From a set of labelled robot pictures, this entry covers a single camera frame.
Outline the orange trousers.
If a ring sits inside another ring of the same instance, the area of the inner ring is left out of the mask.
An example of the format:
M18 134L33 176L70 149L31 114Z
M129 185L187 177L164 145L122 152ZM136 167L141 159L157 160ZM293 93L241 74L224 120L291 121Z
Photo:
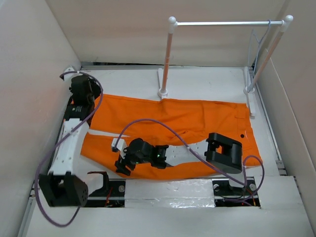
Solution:
M216 132L242 143L246 166L258 166L261 161L245 103L104 95L90 127L105 135L87 134L81 154L111 171L116 170L119 157L112 151L111 134L120 133L126 135L127 143L141 138L152 145L181 146Z

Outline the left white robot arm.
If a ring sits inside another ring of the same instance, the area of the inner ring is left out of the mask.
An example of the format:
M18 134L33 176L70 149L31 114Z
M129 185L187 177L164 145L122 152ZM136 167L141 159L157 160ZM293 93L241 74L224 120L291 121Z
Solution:
M103 94L101 87L90 76L79 75L71 79L70 92L56 158L48 173L39 175L39 187L51 207L83 207L91 193L104 196L110 191L103 174L79 171L82 145L99 107L95 100Z

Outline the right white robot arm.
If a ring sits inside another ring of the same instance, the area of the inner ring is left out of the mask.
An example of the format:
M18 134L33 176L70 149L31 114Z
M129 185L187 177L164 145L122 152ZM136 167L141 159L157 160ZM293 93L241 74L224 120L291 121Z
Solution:
M238 195L246 189L242 164L242 144L218 133L210 133L208 138L186 145L151 145L141 138L126 144L122 138L112 140L112 151L119 152L115 162L116 172L130 176L138 165L148 164L159 170L170 171L183 164L197 164L201 161L217 168L229 179L228 188Z

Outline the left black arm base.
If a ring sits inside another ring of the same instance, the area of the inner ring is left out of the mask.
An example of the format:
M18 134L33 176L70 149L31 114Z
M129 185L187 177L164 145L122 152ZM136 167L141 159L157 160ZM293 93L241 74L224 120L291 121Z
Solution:
M121 208L125 207L125 179L110 179L105 171L93 171L88 174L102 174L103 186L88 196L84 207Z

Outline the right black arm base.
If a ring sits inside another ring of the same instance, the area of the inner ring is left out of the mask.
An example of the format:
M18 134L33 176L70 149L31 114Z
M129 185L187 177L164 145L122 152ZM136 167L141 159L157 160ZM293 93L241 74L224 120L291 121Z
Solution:
M213 193L215 207L260 207L257 194L251 196L256 190L254 179L247 180L247 187L233 187L228 179L213 179Z

